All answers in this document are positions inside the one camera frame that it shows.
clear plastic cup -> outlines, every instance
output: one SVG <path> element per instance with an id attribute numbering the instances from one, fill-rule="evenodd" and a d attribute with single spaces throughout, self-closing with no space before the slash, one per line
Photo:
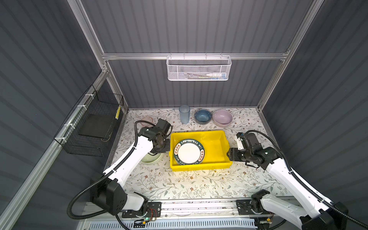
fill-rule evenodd
<path id="1" fill-rule="evenodd" d="M 189 122 L 190 107 L 187 105 L 180 106 L 179 113 L 181 123 L 187 124 Z"/>

gray corrugated wall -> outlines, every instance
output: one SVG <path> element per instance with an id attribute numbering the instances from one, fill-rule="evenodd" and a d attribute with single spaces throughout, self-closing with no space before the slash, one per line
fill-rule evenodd
<path id="1" fill-rule="evenodd" d="M 280 61 L 234 60 L 227 81 L 169 81 L 162 60 L 114 60 L 129 107 L 256 106 Z"/>
<path id="2" fill-rule="evenodd" d="M 101 70 L 66 1 L 0 1 L 0 34 L 2 213 Z M 75 227 L 64 206 L 101 164 L 61 153 L 14 229 Z"/>
<path id="3" fill-rule="evenodd" d="M 105 53 L 274 53 L 311 0 L 82 2 Z"/>
<path id="4" fill-rule="evenodd" d="M 285 52 L 311 4 L 311 0 L 82 2 L 105 53 Z M 221 82 L 171 82 L 164 61 L 110 63 L 134 108 L 256 106 L 279 61 L 233 60 L 229 80 Z"/>
<path id="5" fill-rule="evenodd" d="M 367 12 L 365 0 L 326 0 L 263 111 L 291 166 L 365 222 Z"/>

white wire basket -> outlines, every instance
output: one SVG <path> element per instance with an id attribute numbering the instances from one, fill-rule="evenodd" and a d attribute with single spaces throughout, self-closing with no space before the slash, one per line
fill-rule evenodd
<path id="1" fill-rule="evenodd" d="M 231 59 L 223 55 L 170 55 L 166 65 L 170 81 L 227 81 Z"/>

cable clip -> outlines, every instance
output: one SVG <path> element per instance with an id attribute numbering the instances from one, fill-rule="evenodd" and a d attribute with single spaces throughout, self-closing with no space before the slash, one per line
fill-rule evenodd
<path id="1" fill-rule="evenodd" d="M 75 129 L 75 125 L 73 123 L 64 124 L 64 126 L 66 126 L 66 127 L 71 126 L 73 129 Z"/>
<path id="2" fill-rule="evenodd" d="M 91 96 L 91 97 L 92 97 L 92 99 L 94 99 L 94 98 L 95 98 L 95 95 L 94 95 L 94 94 L 86 94 L 86 96 Z"/>
<path id="3" fill-rule="evenodd" d="M 322 200 L 318 200 L 320 203 L 323 203 L 325 201 L 326 197 L 323 197 Z"/>
<path id="4" fill-rule="evenodd" d="M 87 107 L 86 107 L 86 105 L 77 105 L 77 107 L 83 107 L 83 108 L 85 108 L 85 109 L 86 109 L 86 111 L 87 111 Z"/>

pink dish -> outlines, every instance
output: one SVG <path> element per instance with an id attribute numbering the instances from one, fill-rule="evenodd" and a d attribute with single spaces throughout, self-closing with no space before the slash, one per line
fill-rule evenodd
<path id="1" fill-rule="evenodd" d="M 144 118 L 142 118 L 142 120 L 153 123 L 153 118 L 152 117 L 144 117 Z M 152 127 L 152 125 L 148 124 L 148 123 L 142 122 L 141 124 L 142 124 L 143 127 Z"/>
<path id="2" fill-rule="evenodd" d="M 231 113 L 229 113 L 228 111 L 224 109 L 216 110 L 212 114 L 212 118 L 213 118 L 213 122 L 216 125 L 220 127 L 224 127 L 224 128 L 228 127 L 230 123 L 233 121 L 233 116 L 231 115 Z"/>

